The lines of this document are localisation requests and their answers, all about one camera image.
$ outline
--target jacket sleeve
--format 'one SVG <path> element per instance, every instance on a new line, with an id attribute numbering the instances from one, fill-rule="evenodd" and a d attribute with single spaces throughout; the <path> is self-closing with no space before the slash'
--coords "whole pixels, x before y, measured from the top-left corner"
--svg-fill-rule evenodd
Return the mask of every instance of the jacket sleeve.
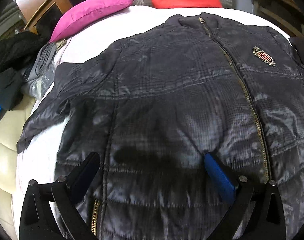
<path id="1" fill-rule="evenodd" d="M 61 123 L 74 112 L 71 102 L 82 92 L 104 83 L 111 74 L 122 47 L 120 41 L 113 42 L 99 56 L 83 64 L 62 63 L 55 71 L 54 87 L 29 117 L 17 142 L 18 153 L 24 151 L 33 137 L 46 128 Z"/>

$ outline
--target pink pillow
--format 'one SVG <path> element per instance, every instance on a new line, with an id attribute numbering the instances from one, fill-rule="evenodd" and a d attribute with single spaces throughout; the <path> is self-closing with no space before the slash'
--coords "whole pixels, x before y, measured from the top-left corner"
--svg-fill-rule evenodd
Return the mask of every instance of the pink pillow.
<path id="1" fill-rule="evenodd" d="M 50 42 L 72 36 L 90 23 L 131 5 L 133 0 L 86 0 L 69 9 L 58 21 Z"/>

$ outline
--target jacket zipper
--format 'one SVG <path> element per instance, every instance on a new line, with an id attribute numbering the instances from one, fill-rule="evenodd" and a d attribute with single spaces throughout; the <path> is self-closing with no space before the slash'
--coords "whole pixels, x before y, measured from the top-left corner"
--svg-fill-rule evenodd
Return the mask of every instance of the jacket zipper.
<path id="1" fill-rule="evenodd" d="M 250 110 L 252 112 L 252 115 L 254 117 L 254 120 L 255 120 L 255 124 L 256 124 L 256 127 L 257 127 L 257 132 L 258 132 L 258 136 L 259 136 L 259 140 L 260 140 L 260 144 L 261 144 L 261 151 L 262 151 L 262 155 L 263 155 L 263 163 L 264 163 L 264 166 L 265 166 L 265 178 L 266 178 L 266 181 L 268 181 L 269 179 L 271 179 L 271 172 L 270 172 L 270 167 L 269 167 L 269 163 L 268 163 L 268 156 L 267 156 L 267 150 L 266 150 L 266 147 L 265 147 L 265 141 L 264 141 L 264 138 L 263 138 L 263 134 L 262 134 L 262 125 L 260 123 L 260 120 L 259 120 L 259 117 L 254 109 L 254 106 L 253 106 L 253 103 L 252 103 L 252 100 L 250 98 L 250 95 L 249 95 L 249 91 L 243 81 L 243 79 L 241 78 L 240 76 L 240 73 L 238 72 L 237 68 L 236 68 L 236 65 L 234 64 L 231 56 L 228 54 L 228 52 L 226 51 L 226 49 L 213 37 L 212 33 L 210 32 L 209 28 L 207 27 L 206 25 L 206 22 L 204 19 L 202 19 L 201 17 L 199 17 L 199 21 L 200 23 L 202 23 L 202 27 L 203 29 L 205 30 L 206 34 L 215 42 L 217 43 L 222 51 L 223 51 L 223 54 L 225 55 L 225 57 L 227 58 L 228 60 L 228 63 L 231 67 L 231 69 L 234 71 L 234 73 L 237 75 L 238 77 L 238 80 L 239 80 L 239 84 L 241 85 L 241 88 L 243 90 L 243 93 L 244 93 L 244 96 L 250 106 Z"/>
<path id="2" fill-rule="evenodd" d="M 99 200 L 94 201 L 93 212 L 92 212 L 92 222 L 91 222 L 91 231 L 96 236 L 96 226 L 98 223 L 98 210 L 101 202 Z"/>

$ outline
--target pile of clothes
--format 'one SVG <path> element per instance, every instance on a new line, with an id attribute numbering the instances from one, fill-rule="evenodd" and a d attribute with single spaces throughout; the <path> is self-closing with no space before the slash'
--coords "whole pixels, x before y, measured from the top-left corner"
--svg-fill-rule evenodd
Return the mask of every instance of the pile of clothes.
<path id="1" fill-rule="evenodd" d="M 51 62 L 56 49 L 57 45 L 48 43 L 48 38 L 28 31 L 0 41 L 0 112 L 12 110 L 23 93 L 35 97 L 38 78 L 55 69 Z"/>

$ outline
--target blue gripper pad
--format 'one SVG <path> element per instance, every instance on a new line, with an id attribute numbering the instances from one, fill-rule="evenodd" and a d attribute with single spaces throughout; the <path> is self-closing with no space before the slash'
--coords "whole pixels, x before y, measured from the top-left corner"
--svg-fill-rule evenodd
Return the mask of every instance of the blue gripper pad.
<path id="1" fill-rule="evenodd" d="M 236 199 L 236 190 L 239 186 L 237 180 L 232 176 L 232 169 L 224 166 L 213 153 L 204 155 L 204 167 L 223 201 L 232 205 Z"/>

